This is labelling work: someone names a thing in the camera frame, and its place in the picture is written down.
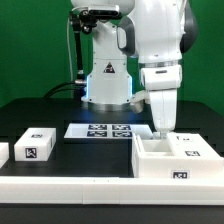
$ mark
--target white box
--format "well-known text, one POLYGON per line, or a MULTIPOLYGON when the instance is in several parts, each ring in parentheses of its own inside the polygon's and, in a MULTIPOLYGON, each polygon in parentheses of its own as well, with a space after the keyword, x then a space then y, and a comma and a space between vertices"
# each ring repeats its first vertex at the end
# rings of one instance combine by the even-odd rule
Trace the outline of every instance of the white box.
POLYGON ((14 145, 15 160, 47 161, 55 142, 55 128, 29 128, 14 145))
POLYGON ((203 179, 223 175, 224 159, 198 134, 167 135, 166 140, 133 136, 132 167, 135 177, 203 179))
POLYGON ((0 143, 0 168, 7 162, 9 159, 9 144, 0 143))

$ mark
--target white container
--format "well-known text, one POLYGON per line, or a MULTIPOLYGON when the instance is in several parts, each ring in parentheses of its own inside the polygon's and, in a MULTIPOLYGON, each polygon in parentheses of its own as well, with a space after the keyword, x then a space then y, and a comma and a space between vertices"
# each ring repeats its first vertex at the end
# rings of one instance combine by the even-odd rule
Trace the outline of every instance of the white container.
POLYGON ((223 175, 223 161, 198 134, 170 133, 166 140, 141 140, 133 135, 135 177, 204 179, 223 175))

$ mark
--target white base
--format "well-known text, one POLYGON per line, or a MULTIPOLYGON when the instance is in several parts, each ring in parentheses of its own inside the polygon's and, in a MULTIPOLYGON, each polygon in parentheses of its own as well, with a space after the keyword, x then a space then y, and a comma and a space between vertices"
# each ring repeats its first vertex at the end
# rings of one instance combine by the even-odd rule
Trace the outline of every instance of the white base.
POLYGON ((217 180, 0 177, 0 203, 224 205, 217 180))

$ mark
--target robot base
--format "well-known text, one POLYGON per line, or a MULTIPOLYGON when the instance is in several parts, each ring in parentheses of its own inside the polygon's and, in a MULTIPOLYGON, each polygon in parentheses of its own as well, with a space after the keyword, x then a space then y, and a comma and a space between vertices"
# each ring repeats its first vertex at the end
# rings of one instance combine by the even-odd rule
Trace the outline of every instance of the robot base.
POLYGON ((96 104, 91 102, 83 102, 83 108, 95 110, 95 111, 128 111, 130 110, 130 103, 125 104, 96 104))

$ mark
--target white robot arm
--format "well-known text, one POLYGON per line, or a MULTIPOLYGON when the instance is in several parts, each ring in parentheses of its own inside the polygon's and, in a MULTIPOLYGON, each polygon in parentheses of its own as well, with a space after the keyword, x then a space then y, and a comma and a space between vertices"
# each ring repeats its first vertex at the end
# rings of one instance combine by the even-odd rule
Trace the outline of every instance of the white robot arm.
POLYGON ((180 42, 184 35, 185 0, 137 0, 118 28, 119 48, 139 58, 144 93, 132 104, 151 104, 155 129, 165 138, 176 122, 177 88, 182 81, 180 42))
POLYGON ((86 78, 86 94, 82 101, 98 110, 115 111, 129 107, 132 78, 126 68, 127 56, 118 49, 116 26, 109 20, 120 19, 121 15, 130 13, 134 8, 134 0, 71 2, 75 9, 81 11, 79 19, 82 31, 85 34, 92 32, 93 69, 86 78))

